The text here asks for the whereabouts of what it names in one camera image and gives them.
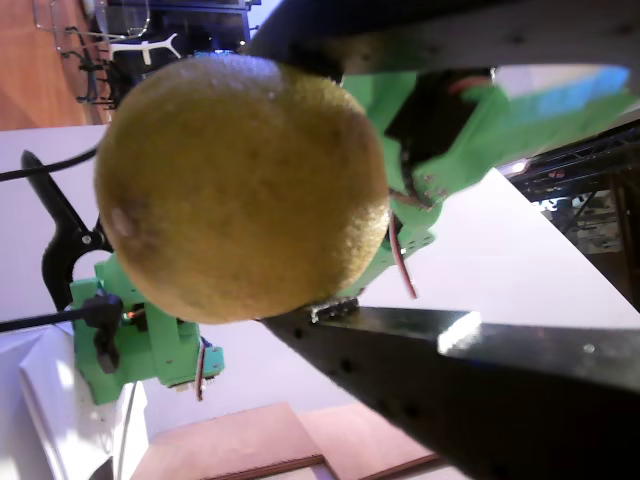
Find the black cable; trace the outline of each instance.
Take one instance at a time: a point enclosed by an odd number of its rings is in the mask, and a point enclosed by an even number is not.
[[[578,212],[573,216],[573,218],[569,221],[569,223],[567,223],[564,228],[562,230],[560,230],[560,232],[563,235],[566,235],[567,232],[569,230],[571,230],[571,227],[574,226],[574,224],[578,221],[578,218],[580,217],[580,215],[582,215],[582,212],[585,211],[585,209],[587,208],[587,205],[589,205],[589,202],[591,200],[593,200],[593,197],[596,196],[596,193],[598,192],[591,192],[591,194],[589,195],[589,197],[587,197],[587,199],[584,201],[584,203],[580,206],[580,209],[578,210]]]
[[[7,182],[9,180],[15,180],[17,178],[26,178],[31,175],[36,175],[38,173],[52,173],[57,172],[59,170],[64,170],[65,168],[75,167],[82,162],[86,162],[87,160],[91,160],[96,156],[97,147],[92,148],[80,155],[76,155],[75,157],[70,158],[69,160],[63,160],[61,162],[50,163],[48,165],[43,165],[42,167],[34,167],[34,168],[24,168],[22,170],[12,170],[10,172],[2,172],[0,173],[0,182]]]
[[[90,305],[82,306],[75,310],[63,310],[62,312],[56,312],[46,315],[38,315],[37,317],[21,318],[18,320],[2,321],[0,320],[0,333],[11,332],[13,330],[22,330],[25,328],[43,327],[45,325],[55,325],[62,322],[73,322],[75,320],[87,319],[91,317],[104,317],[105,315],[121,315],[122,304],[109,304],[106,303],[109,300],[108,297],[100,297],[99,299],[92,299],[93,303]]]

